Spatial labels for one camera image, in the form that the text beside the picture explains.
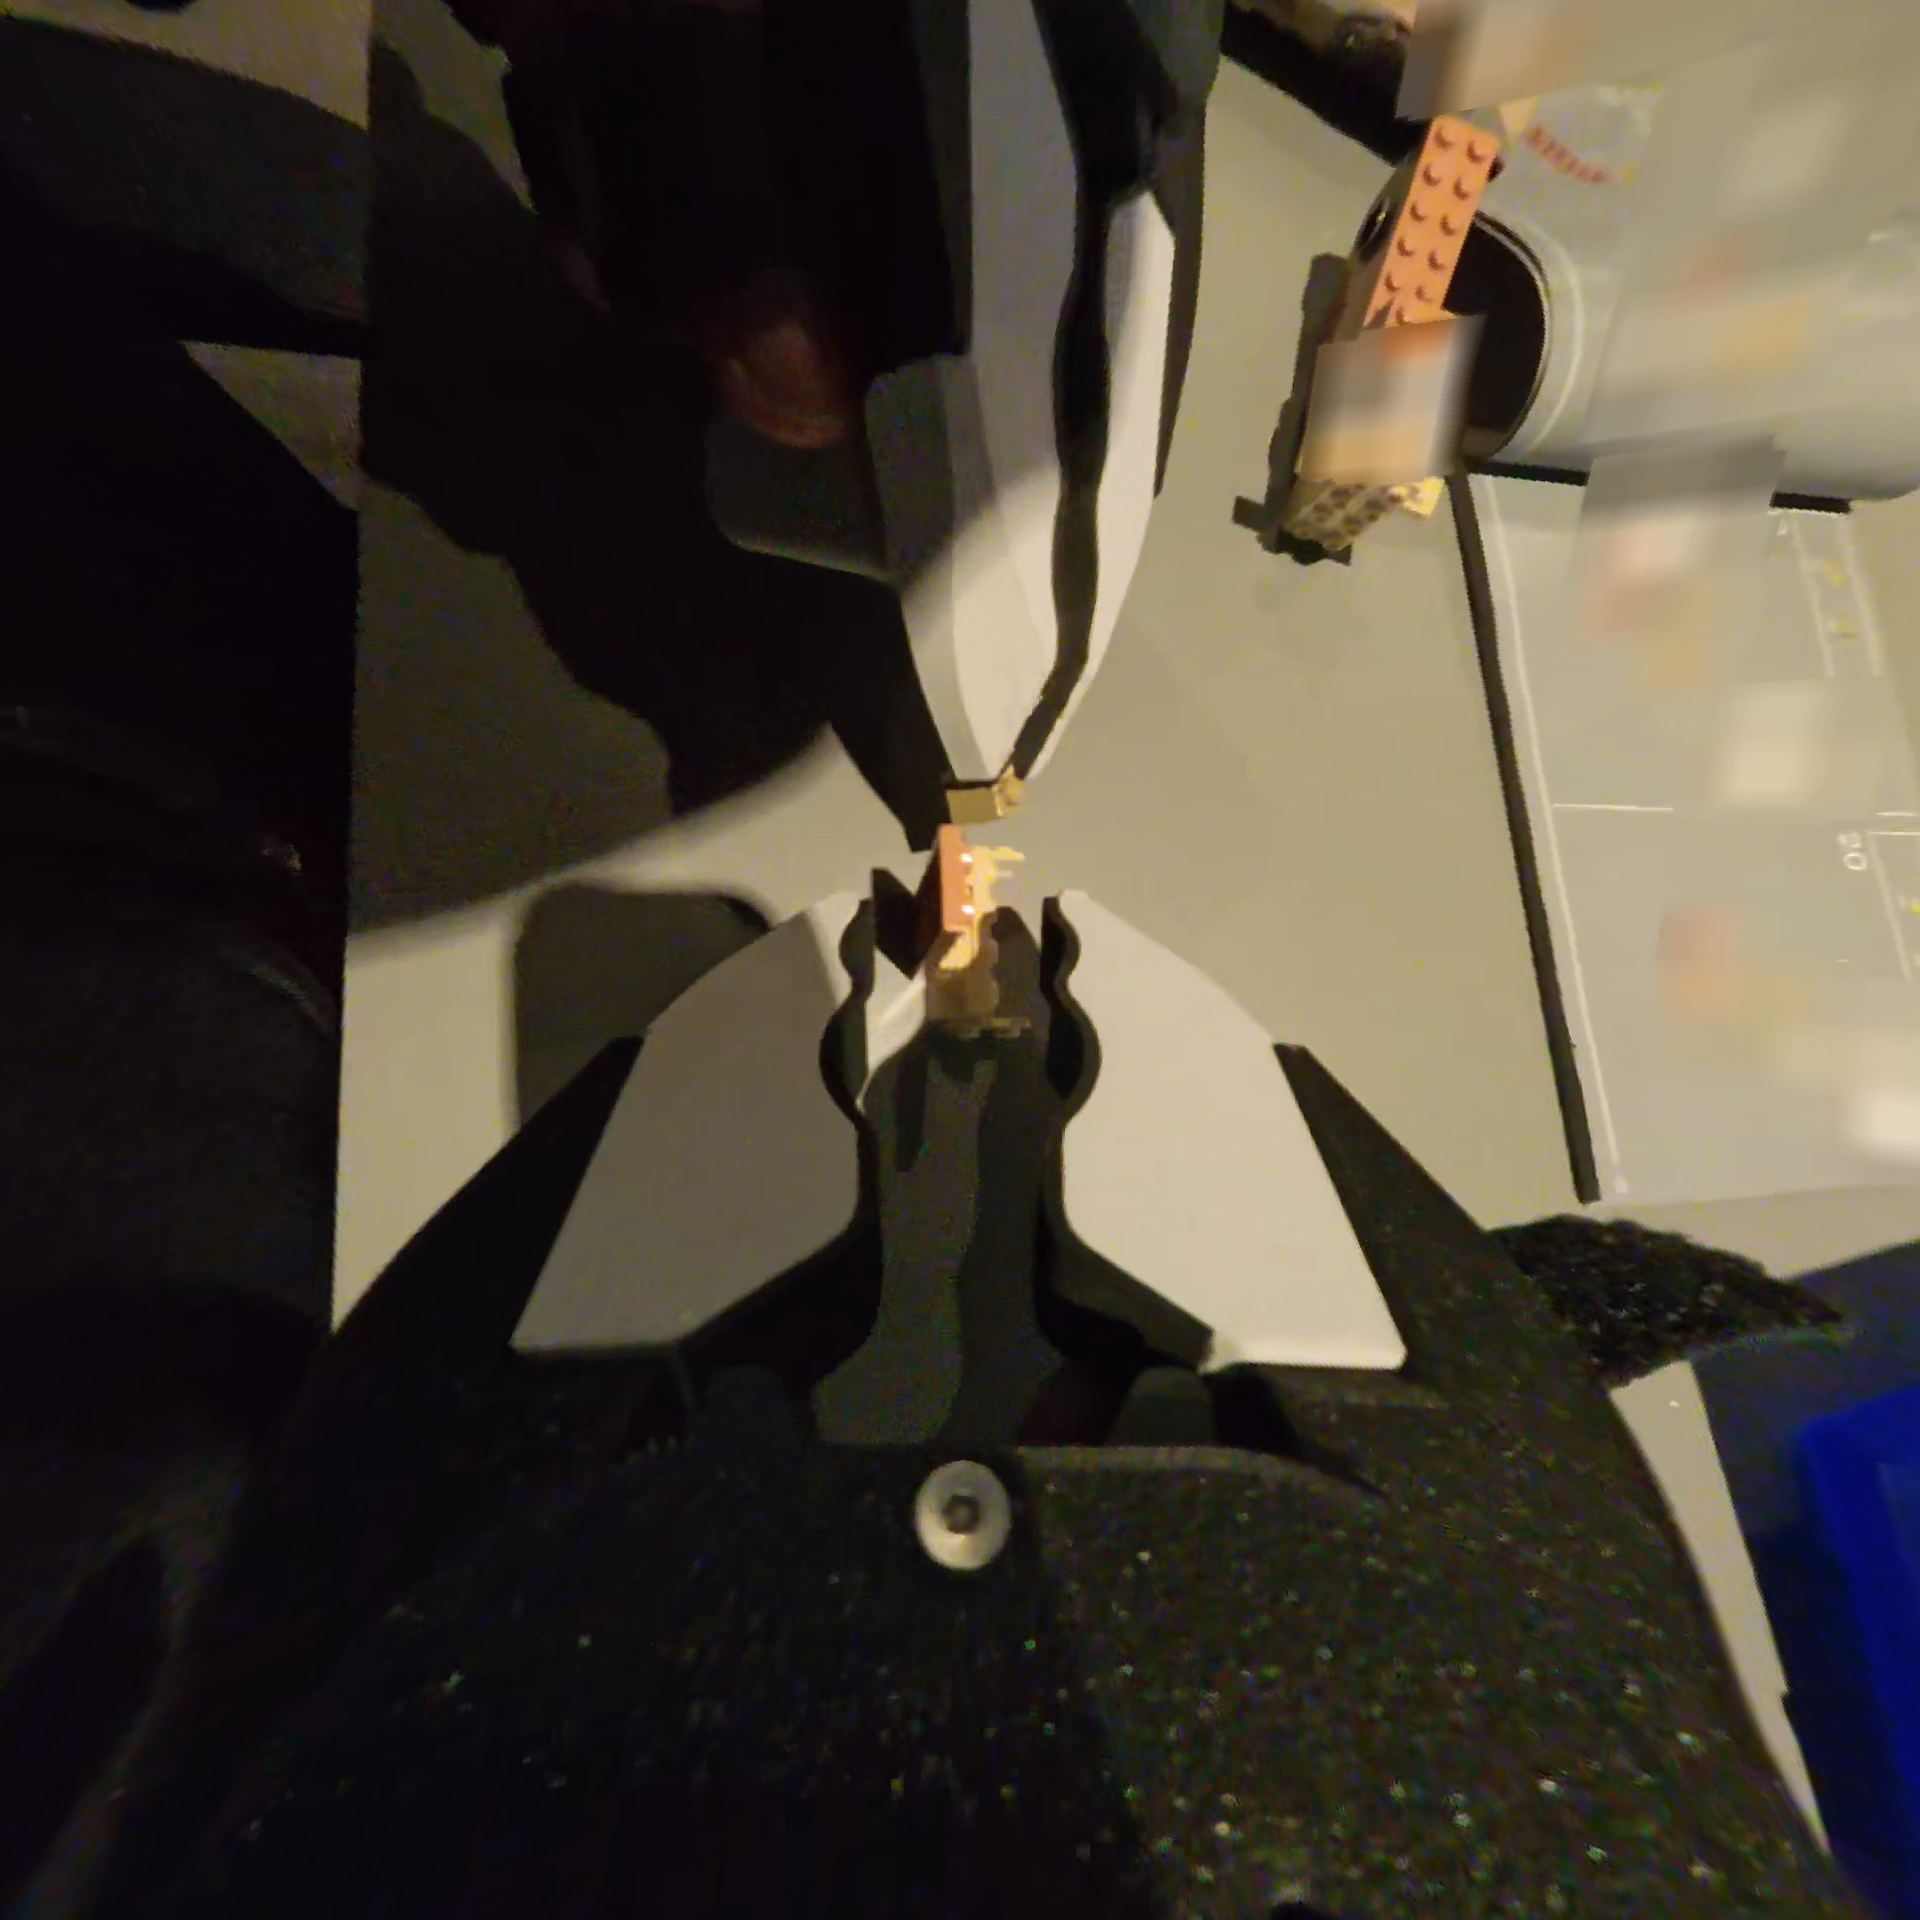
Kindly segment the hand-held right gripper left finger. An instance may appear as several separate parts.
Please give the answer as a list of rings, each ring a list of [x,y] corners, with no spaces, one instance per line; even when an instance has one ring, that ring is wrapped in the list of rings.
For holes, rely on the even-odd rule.
[[[875,913],[770,925],[724,893],[560,888],[515,953],[520,1107],[588,1040],[636,1042],[520,1352],[853,1352],[882,1289],[859,1114]]]

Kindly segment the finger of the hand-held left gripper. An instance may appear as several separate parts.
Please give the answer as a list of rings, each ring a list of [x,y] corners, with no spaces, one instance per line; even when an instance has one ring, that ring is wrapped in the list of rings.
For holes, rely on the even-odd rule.
[[[1062,502],[1052,522],[1056,659],[1016,740],[1031,785],[1106,664],[1158,497],[1176,240],[1155,197],[1083,226],[1056,352]]]
[[[1056,345],[1078,164],[1035,4],[911,4],[957,345],[870,389],[889,583],[946,769],[1003,779],[1059,659]]]

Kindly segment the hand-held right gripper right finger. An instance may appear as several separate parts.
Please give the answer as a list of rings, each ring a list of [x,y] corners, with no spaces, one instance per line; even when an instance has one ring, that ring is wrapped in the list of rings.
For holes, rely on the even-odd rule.
[[[1059,1289],[1193,1373],[1397,1373],[1405,1337],[1274,1036],[1083,893],[1048,904],[1066,1094]]]

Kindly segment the tan brick assembly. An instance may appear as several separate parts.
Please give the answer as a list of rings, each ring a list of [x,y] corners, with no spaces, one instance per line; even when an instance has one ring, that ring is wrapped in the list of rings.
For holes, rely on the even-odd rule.
[[[1023,865],[1023,854],[975,845],[975,903],[980,903],[980,944],[975,961],[967,971],[946,972],[935,965],[929,947],[924,961],[924,1008],[929,1021],[946,1033],[957,1042],[1003,1042],[1023,1040],[1031,1033],[1030,1017],[1012,1017],[1003,1008],[1000,989],[1000,941],[996,941],[996,913],[1000,913],[1000,885],[1008,868]]]

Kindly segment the grey desk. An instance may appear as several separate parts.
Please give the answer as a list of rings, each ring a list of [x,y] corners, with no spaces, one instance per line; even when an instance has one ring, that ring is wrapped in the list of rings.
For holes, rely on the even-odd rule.
[[[429,4],[371,12],[377,302],[334,1317],[677,983],[905,868],[864,583],[720,543],[662,359],[603,355],[506,210],[506,124]],[[1589,1212],[1559,1111],[1450,512],[1297,565],[1259,493],[1309,257],[1380,160],[1223,62],[1190,393],[1115,654],[1006,844],[1326,1051],[1488,1229]]]

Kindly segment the person's left hand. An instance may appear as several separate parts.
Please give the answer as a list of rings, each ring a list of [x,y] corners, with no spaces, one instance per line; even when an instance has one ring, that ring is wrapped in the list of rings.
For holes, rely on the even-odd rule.
[[[853,444],[862,389],[832,309],[807,278],[759,275],[698,320],[716,410],[787,450]]]

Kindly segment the orange and tan brick model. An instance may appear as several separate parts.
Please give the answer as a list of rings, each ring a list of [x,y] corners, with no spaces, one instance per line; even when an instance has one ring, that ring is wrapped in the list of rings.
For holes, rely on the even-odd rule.
[[[1432,118],[1326,280],[1271,490],[1239,502],[1259,549],[1345,556],[1380,518],[1436,502],[1479,345],[1479,322],[1450,309],[1453,278],[1499,160],[1491,128]]]

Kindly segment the grey instruction booklet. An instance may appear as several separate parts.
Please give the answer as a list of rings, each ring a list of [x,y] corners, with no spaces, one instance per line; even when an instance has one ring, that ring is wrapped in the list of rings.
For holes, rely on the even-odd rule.
[[[1917,1183],[1917,4],[1405,4],[1499,141],[1453,516],[1577,1195]]]

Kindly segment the blue plastic bin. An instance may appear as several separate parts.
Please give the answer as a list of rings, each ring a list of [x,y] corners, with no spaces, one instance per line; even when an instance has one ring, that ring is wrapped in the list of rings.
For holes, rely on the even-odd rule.
[[[1917,1916],[1917,1244],[1801,1288],[1835,1325],[1693,1367],[1824,1840],[1879,1916]]]

